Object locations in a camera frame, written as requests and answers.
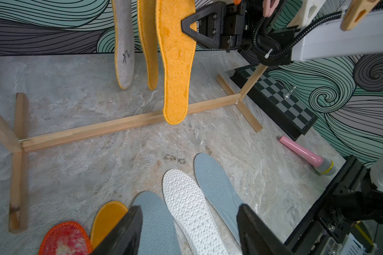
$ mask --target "chess piece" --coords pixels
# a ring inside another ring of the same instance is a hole
[[[296,89],[296,86],[293,86],[293,87],[290,89],[290,91],[285,92],[284,94],[282,94],[282,96],[283,96],[285,99],[290,98],[291,94],[294,92],[295,89]]]

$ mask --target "hanging insole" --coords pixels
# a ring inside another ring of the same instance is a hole
[[[115,21],[115,72],[119,86],[131,85],[135,69],[135,38],[132,28],[131,0],[112,0]]]
[[[138,0],[139,38],[146,60],[147,85],[151,90],[156,89],[159,80],[155,12],[156,0]]]
[[[88,255],[91,252],[91,242],[84,228],[78,222],[63,222],[47,232],[38,255]]]
[[[92,224],[92,249],[102,242],[127,212],[128,208],[119,201],[109,201],[102,206]]]
[[[173,217],[160,197],[144,191],[133,205],[140,206],[143,215],[138,255],[182,255]]]
[[[182,19],[196,12],[194,0],[157,0],[156,31],[164,66],[164,119],[179,124],[189,106],[190,73],[196,41],[182,32]],[[197,30],[197,23],[191,28]]]
[[[244,202],[221,165],[211,156],[199,153],[194,158],[194,174],[204,196],[222,217],[235,239],[240,243],[237,214]]]
[[[167,171],[163,195],[194,255],[228,255],[203,193],[187,174]]]

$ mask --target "gray felt insole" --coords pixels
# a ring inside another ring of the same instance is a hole
[[[144,191],[133,205],[140,206],[143,215],[138,255],[182,255],[173,217],[163,200]]]
[[[224,169],[211,156],[199,153],[194,159],[194,174],[204,196],[240,243],[237,214],[240,205],[244,202],[235,191]]]

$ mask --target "wavy pattern wallpaper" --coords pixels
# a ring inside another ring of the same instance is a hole
[[[212,3],[195,1],[196,8]],[[135,49],[142,52],[136,14],[132,0]],[[113,53],[114,40],[111,0],[0,0],[0,55]]]
[[[195,0],[196,8],[212,0]],[[274,25],[285,27],[301,7],[289,0]],[[135,49],[136,0],[132,0]],[[110,0],[0,0],[0,55],[112,53]],[[250,50],[241,52],[258,63]],[[319,116],[314,128],[343,156],[370,166],[383,152],[383,54],[347,56],[270,67],[269,74]]]

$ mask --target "orange insole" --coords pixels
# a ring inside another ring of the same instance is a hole
[[[146,59],[147,84],[151,90],[156,89],[159,79],[155,11],[156,0],[138,0],[139,38]]]
[[[119,201],[109,201],[103,205],[92,225],[91,243],[93,249],[102,242],[127,212],[126,206]]]
[[[157,0],[156,31],[164,66],[165,120],[176,125],[189,106],[190,73],[196,42],[182,32],[182,19],[196,12],[194,0]],[[191,28],[197,30],[197,23]]]

